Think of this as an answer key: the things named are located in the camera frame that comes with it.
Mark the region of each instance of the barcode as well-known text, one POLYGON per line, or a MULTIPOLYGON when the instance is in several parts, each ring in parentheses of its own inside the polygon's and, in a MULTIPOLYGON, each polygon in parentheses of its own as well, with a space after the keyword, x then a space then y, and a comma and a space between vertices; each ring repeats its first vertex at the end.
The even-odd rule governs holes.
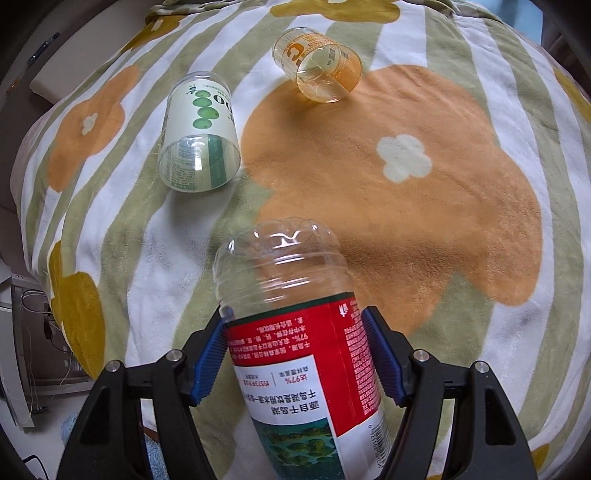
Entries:
POLYGON ((194 158, 195 151, 193 149, 193 144, 186 140, 181 140, 178 143, 178 156, 181 158, 194 158))
POLYGON ((371 427, 371 441, 374 446, 375 459, 378 467, 383 468, 390 450, 390 437, 384 417, 382 417, 377 425, 371 427))

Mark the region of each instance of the bed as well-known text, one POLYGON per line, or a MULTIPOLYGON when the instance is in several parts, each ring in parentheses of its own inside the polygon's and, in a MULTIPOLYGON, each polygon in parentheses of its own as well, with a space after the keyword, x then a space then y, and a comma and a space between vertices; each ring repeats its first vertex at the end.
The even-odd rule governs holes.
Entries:
MULTIPOLYGON (((204 326, 222 239, 314 218, 341 240, 360 304, 442 361, 493 366, 546 479, 591 424, 590 121, 569 74, 471 2, 165 2, 33 125, 11 191, 27 269, 91 376, 204 326), (270 49, 296 26, 359 53, 349 98, 314 104, 286 81, 270 49), (187 195, 156 155, 166 97, 195 70, 229 85, 243 166, 187 195)), ((384 407, 393 433, 400 411, 384 407)), ((219 478, 272 478, 227 359, 193 415, 219 478)))

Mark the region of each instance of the landscape image on label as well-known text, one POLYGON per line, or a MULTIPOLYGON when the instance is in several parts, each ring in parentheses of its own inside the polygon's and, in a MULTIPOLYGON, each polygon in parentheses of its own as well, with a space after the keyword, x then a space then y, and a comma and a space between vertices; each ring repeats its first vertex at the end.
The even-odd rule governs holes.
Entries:
POLYGON ((300 425, 252 421, 281 480, 345 480, 328 419, 300 425))

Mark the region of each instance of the red bottle label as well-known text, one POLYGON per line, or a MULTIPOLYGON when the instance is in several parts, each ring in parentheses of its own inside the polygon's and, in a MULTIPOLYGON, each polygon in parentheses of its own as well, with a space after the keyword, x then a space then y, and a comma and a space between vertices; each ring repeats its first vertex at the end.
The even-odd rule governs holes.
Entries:
POLYGON ((389 438, 361 313, 343 293, 227 324, 242 394, 281 478, 374 479, 389 438))

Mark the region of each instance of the green circle print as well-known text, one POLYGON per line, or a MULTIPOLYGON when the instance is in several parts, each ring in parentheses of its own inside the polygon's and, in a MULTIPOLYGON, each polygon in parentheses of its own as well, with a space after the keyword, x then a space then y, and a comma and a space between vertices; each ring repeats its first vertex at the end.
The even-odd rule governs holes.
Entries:
POLYGON ((201 116, 203 118, 209 118, 210 120, 220 118, 219 112, 215 108, 210 106, 201 107, 199 110, 197 110, 197 114, 198 116, 201 116))
POLYGON ((207 118, 197 118, 197 120, 193 122, 193 126, 199 130, 205 130, 212 126, 212 121, 207 118))
POLYGON ((209 98, 196 98, 193 100, 194 106, 210 106, 212 101, 209 98))

